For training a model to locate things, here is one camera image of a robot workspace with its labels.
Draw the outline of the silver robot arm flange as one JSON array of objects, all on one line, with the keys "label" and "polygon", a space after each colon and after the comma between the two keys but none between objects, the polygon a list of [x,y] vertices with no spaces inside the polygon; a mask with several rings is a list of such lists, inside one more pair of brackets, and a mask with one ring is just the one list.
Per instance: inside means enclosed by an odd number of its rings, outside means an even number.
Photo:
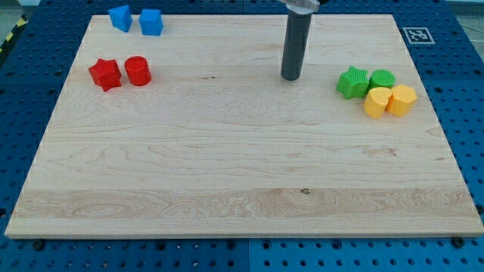
[{"label": "silver robot arm flange", "polygon": [[286,7],[297,14],[312,14],[319,10],[318,0],[280,0]]}]

